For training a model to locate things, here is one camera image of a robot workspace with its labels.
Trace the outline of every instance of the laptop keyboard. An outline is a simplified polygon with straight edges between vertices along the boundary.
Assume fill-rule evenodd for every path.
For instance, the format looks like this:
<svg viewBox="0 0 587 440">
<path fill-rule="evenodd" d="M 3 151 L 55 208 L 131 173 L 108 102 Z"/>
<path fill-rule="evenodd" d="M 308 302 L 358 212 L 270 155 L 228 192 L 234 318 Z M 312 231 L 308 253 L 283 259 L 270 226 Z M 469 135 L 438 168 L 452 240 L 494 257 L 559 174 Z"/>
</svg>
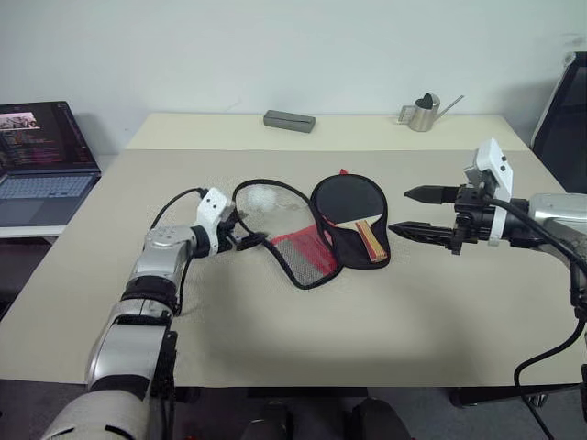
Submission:
<svg viewBox="0 0 587 440">
<path fill-rule="evenodd" d="M 0 199 L 51 199 L 78 197 L 92 176 L 27 177 L 0 185 Z"/>
</svg>

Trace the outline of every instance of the black cable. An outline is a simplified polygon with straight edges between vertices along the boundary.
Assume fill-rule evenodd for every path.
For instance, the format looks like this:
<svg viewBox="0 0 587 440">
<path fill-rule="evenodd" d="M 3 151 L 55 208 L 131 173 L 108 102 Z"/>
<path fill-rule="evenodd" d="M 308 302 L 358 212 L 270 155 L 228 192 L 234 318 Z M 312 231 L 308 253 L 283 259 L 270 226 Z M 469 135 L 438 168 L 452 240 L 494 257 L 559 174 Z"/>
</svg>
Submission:
<svg viewBox="0 0 587 440">
<path fill-rule="evenodd" d="M 561 351 L 570 347 L 577 339 L 579 339 L 579 337 L 581 337 L 581 334 L 583 333 L 584 329 L 585 329 L 585 322 L 583 320 L 579 320 L 577 322 L 577 327 L 575 328 L 575 331 L 572 332 L 572 335 L 570 335 L 565 342 L 563 342 L 562 344 L 560 344 L 558 346 L 555 346 L 554 348 L 551 348 L 549 351 L 545 351 L 544 353 L 542 353 L 538 356 L 534 356 L 534 357 L 530 358 L 529 360 L 522 362 L 520 365 L 518 365 L 515 368 L 515 371 L 514 371 L 515 387 L 518 390 L 520 397 L 522 398 L 522 401 L 528 407 L 528 409 L 530 410 L 530 412 L 532 413 L 532 415 L 534 416 L 534 418 L 536 419 L 536 421 L 540 425 L 540 428 L 542 428 L 542 431 L 544 432 L 545 436 L 548 439 L 554 439 L 554 436 L 549 431 L 546 424 L 544 423 L 544 421 L 542 420 L 542 418 L 540 417 L 540 415 L 536 411 L 536 408 L 534 408 L 534 406 L 532 406 L 532 403 L 530 403 L 526 394 L 524 393 L 522 386 L 520 385 L 520 373 L 522 373 L 522 371 L 524 369 L 526 369 L 527 367 L 529 367 L 533 364 L 536 364 L 537 362 L 540 362 L 541 360 L 544 360 L 546 358 L 550 358 L 551 356 L 557 355 Z"/>
<path fill-rule="evenodd" d="M 168 435 L 169 422 L 167 420 L 167 414 L 165 411 L 165 400 L 163 399 L 163 396 L 159 397 L 159 404 L 161 407 L 161 439 L 168 440 L 169 439 L 169 435 Z"/>
<path fill-rule="evenodd" d="M 173 373 L 170 377 L 170 396 L 169 396 L 169 420 L 167 426 L 167 436 L 173 440 L 173 422 L 175 420 L 175 380 L 173 380 Z"/>
<path fill-rule="evenodd" d="M 585 259 L 583 259 L 575 251 L 575 249 L 573 249 L 572 247 L 568 246 L 563 241 L 556 238 L 547 229 L 545 229 L 540 223 L 538 223 L 536 220 L 531 218 L 527 213 L 525 213 L 524 211 L 522 211 L 518 207 L 512 205 L 511 203 L 505 202 L 503 200 L 492 199 L 490 197 L 485 197 L 485 202 L 487 204 L 491 204 L 493 206 L 498 206 L 500 208 L 503 208 L 509 214 L 516 217 L 520 222 L 522 222 L 529 229 L 531 229 L 536 234 L 538 234 L 542 239 L 544 239 L 544 241 L 546 241 L 548 244 L 553 246 L 558 252 L 560 252 L 562 255 L 564 255 L 567 259 L 569 259 L 571 301 L 573 301 L 573 295 L 575 295 L 578 290 L 578 272 L 577 272 L 577 270 L 582 271 L 583 274 L 585 275 L 585 277 L 587 277 L 587 261 L 585 261 Z M 534 365 L 534 364 L 536 364 L 546 358 L 550 358 L 552 356 L 555 356 L 558 353 L 560 353 L 561 351 L 564 351 L 565 349 L 570 347 L 575 341 L 577 341 L 577 339 L 579 339 L 579 337 L 581 337 L 581 334 L 584 329 L 585 329 L 585 321 L 580 319 L 577 322 L 577 326 L 576 326 L 574 332 L 562 344 L 555 346 L 554 348 L 551 348 L 550 350 L 545 351 L 544 353 L 542 353 L 540 355 L 534 356 L 534 357 L 522 362 L 520 365 L 518 365 L 515 368 L 515 371 L 514 371 L 515 387 L 516 387 L 518 393 L 520 394 L 522 401 L 527 406 L 527 408 L 530 410 L 530 412 L 532 413 L 532 415 L 534 416 L 537 423 L 540 425 L 540 428 L 542 429 L 542 431 L 544 432 L 545 436 L 548 439 L 554 439 L 554 436 L 549 431 L 548 427 L 546 426 L 546 424 L 544 423 L 544 421 L 542 420 L 542 418 L 540 417 L 540 415 L 538 414 L 538 412 L 536 411 L 534 406 L 532 406 L 532 404 L 528 400 L 526 394 L 524 393 L 524 390 L 522 389 L 522 386 L 520 385 L 520 374 L 527 367 Z"/>
<path fill-rule="evenodd" d="M 185 284 L 185 278 L 187 276 L 187 272 L 190 269 L 190 263 L 192 262 L 191 259 L 188 259 L 185 262 L 185 265 L 183 266 L 183 272 L 182 272 L 182 280 L 180 281 L 180 293 L 179 293 L 179 301 L 177 304 L 177 312 L 176 315 L 179 316 L 180 314 L 182 314 L 182 309 L 183 309 L 183 285 Z"/>
<path fill-rule="evenodd" d="M 172 204 L 174 204 L 179 199 L 181 199 L 182 197 L 184 197 L 186 194 L 189 194 L 189 193 L 198 193 L 198 194 L 200 194 L 200 197 L 204 197 L 206 190 L 204 188 L 190 188 L 189 190 L 185 190 L 185 191 L 177 194 L 169 202 L 167 202 L 167 204 L 165 206 L 163 206 L 161 208 L 159 213 L 155 216 L 155 220 L 153 220 L 153 223 L 151 223 L 150 229 L 152 229 L 153 227 L 155 227 L 159 223 L 159 221 L 163 217 L 163 214 L 165 214 L 165 211 L 167 211 Z"/>
<path fill-rule="evenodd" d="M 200 194 L 200 197 L 204 198 L 205 194 L 207 193 L 207 190 L 205 190 L 204 188 L 190 188 L 189 190 L 185 190 L 185 191 L 180 192 L 179 194 L 177 194 L 169 202 L 167 202 L 165 204 L 165 206 L 163 206 L 161 208 L 161 210 L 157 213 L 157 215 L 155 216 L 155 219 L 153 220 L 153 223 L 151 223 L 151 225 L 150 225 L 150 229 L 154 228 L 159 223 L 159 221 L 161 220 L 161 218 L 163 217 L 163 215 L 165 214 L 165 212 L 170 208 L 170 206 L 172 206 L 175 202 L 177 202 L 179 199 L 181 199 L 182 197 L 184 197 L 186 194 L 189 194 L 189 193 L 198 193 L 198 194 Z M 190 268 L 190 262 L 191 261 L 192 260 L 189 258 L 187 260 L 187 262 L 185 263 L 185 265 L 183 266 L 182 280 L 180 282 L 179 301 L 178 301 L 178 304 L 177 304 L 177 310 L 175 311 L 175 314 L 177 316 L 179 316 L 180 314 L 182 314 L 182 308 L 183 308 L 183 284 L 185 283 L 185 277 L 187 276 L 187 271 Z"/>
</svg>

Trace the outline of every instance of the black office chair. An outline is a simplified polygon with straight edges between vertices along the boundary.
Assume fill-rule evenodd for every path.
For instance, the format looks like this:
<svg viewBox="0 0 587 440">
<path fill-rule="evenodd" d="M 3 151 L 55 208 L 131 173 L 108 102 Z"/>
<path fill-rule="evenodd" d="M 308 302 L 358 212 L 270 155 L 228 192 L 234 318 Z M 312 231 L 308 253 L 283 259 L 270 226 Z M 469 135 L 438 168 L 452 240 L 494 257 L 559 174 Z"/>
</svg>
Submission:
<svg viewBox="0 0 587 440">
<path fill-rule="evenodd" d="M 531 148 L 568 193 L 587 193 L 587 52 L 569 55 Z"/>
</svg>

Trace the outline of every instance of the laptop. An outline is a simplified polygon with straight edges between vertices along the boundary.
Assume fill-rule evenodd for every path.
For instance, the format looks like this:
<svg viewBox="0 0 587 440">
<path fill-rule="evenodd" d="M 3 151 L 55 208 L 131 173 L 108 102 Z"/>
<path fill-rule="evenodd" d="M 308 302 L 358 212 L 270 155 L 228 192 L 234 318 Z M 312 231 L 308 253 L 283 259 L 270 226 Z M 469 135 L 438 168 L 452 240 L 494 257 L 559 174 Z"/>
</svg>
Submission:
<svg viewBox="0 0 587 440">
<path fill-rule="evenodd" d="M 0 104 L 0 227 L 67 225 L 99 179 L 67 103 Z"/>
</svg>

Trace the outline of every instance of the white wall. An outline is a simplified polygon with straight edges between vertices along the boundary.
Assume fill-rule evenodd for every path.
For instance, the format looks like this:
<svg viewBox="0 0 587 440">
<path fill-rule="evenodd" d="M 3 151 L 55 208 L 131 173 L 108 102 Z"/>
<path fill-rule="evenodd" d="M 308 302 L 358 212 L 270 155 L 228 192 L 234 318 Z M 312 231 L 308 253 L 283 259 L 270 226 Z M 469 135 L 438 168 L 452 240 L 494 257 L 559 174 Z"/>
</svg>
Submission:
<svg viewBox="0 0 587 440">
<path fill-rule="evenodd" d="M 153 111 L 391 114 L 424 92 L 529 139 L 585 0 L 2 0 L 0 103 L 70 102 L 94 150 Z"/>
</svg>

